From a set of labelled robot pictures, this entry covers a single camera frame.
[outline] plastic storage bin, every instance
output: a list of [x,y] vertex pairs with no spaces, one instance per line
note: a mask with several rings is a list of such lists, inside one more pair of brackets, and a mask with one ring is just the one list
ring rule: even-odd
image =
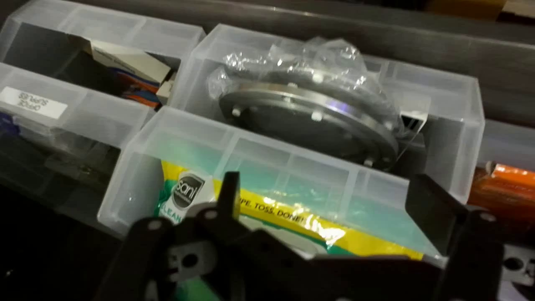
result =
[[[218,25],[183,69],[171,106],[225,121],[218,102],[210,99],[206,79],[230,54],[267,57],[273,45],[285,42],[290,39]],[[429,114],[424,129],[427,156],[405,158],[400,174],[425,173],[461,203],[467,203],[486,127],[479,81],[377,57],[365,57],[365,62],[399,107]]]
[[[126,57],[131,56],[130,62],[138,62],[138,67],[143,66],[138,71],[150,69],[145,67],[150,64],[140,62],[155,61],[165,62],[171,71],[176,71],[203,37],[203,29],[195,25],[64,0],[34,0],[7,19],[0,34],[0,61],[119,96],[121,92],[109,87],[111,71],[103,67],[103,61],[119,66],[118,69],[123,69],[125,62],[99,52],[101,64],[98,64],[98,50],[89,54],[88,40],[99,42],[106,49],[113,47]],[[148,57],[148,61],[141,61],[131,50],[150,54],[155,61]],[[153,67],[158,71],[151,69],[151,72],[163,76],[163,66]]]
[[487,121],[481,164],[489,161],[535,171],[535,129]]
[[101,203],[121,149],[153,116],[146,106],[0,64],[0,179],[58,206]]
[[405,213],[409,181],[165,107],[125,149],[99,221],[119,234],[156,214],[165,188],[161,161],[223,179],[287,204],[303,204],[422,253],[437,254]]

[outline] round metal part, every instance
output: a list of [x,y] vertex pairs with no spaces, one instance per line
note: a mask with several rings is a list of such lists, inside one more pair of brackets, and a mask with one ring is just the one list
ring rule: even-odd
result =
[[365,111],[292,86],[240,81],[220,99],[238,126],[355,163],[390,166],[395,136]]

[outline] white sticker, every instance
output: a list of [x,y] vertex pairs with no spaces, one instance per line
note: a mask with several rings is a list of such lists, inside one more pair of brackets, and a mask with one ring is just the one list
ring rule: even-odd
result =
[[51,119],[61,119],[68,106],[53,99],[46,99],[36,94],[6,87],[0,92],[0,102],[18,106],[24,111],[31,111]]

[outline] circular plate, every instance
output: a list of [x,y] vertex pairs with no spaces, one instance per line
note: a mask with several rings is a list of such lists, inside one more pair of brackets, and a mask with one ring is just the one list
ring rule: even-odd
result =
[[390,166],[399,154],[395,136],[370,114],[300,87],[238,81],[220,106],[245,129],[349,161]]

